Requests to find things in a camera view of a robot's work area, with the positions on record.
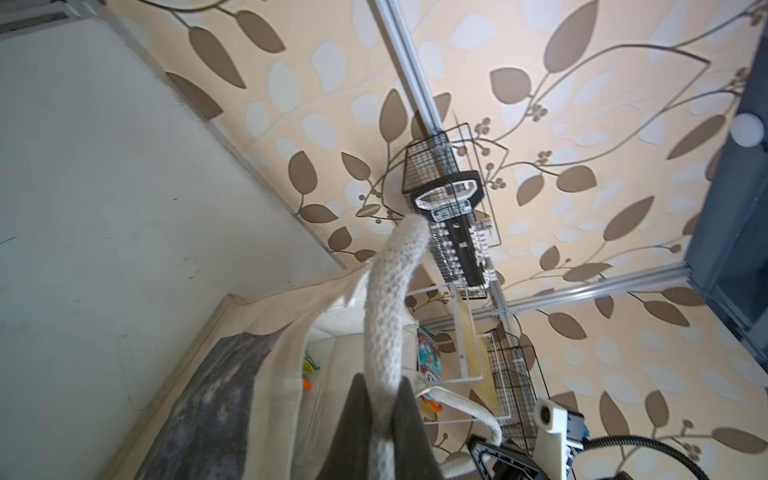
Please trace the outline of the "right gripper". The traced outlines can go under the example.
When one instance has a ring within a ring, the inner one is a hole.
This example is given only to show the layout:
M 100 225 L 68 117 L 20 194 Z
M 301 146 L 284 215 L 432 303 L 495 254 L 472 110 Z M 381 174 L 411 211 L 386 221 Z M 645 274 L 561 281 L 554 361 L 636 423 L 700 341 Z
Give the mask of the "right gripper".
M 547 480 L 548 476 L 529 456 L 485 438 L 472 435 L 467 441 L 469 454 L 480 477 L 486 480 Z

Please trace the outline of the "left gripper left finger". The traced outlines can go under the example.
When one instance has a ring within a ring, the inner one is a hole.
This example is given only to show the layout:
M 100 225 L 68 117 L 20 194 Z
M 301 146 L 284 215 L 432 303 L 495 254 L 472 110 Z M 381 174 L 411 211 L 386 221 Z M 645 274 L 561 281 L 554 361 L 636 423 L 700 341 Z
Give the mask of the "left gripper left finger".
M 372 407 L 362 373 L 353 378 L 329 452 L 317 480 L 366 480 Z

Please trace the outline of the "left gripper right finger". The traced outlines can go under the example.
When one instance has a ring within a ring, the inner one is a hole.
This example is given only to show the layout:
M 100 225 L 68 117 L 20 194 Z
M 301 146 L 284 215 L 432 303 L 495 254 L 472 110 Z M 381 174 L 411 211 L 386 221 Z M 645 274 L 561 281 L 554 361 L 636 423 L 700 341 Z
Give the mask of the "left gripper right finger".
M 443 480 L 410 381 L 401 379 L 392 411 L 396 480 Z

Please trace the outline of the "cream canvas grocery bag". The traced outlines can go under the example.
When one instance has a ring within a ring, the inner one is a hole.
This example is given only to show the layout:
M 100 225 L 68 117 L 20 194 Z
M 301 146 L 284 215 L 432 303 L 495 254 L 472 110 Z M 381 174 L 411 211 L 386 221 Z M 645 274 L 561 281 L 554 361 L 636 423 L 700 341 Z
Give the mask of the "cream canvas grocery bag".
M 406 291 L 429 237 L 427 221 L 408 215 L 361 268 L 226 306 L 118 477 L 316 479 L 359 373 L 372 407 L 367 479 L 395 479 L 392 411 L 403 377 L 416 403 L 427 396 L 473 416 L 499 445 L 490 413 L 403 368 Z M 435 459 L 443 479 L 475 467 L 466 453 Z

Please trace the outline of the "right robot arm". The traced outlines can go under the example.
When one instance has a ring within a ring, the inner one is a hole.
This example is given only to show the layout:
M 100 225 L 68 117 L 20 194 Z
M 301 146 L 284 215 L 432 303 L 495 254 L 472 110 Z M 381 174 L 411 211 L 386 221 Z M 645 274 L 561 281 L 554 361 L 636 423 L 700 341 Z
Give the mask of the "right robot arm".
M 636 435 L 603 436 L 580 442 L 556 439 L 554 452 L 533 459 L 513 449 L 493 446 L 473 436 L 468 443 L 482 479 L 571 479 L 582 453 L 617 448 L 625 454 L 616 470 L 592 459 L 584 466 L 587 479 L 706 479 L 708 474 L 686 453 L 655 439 Z

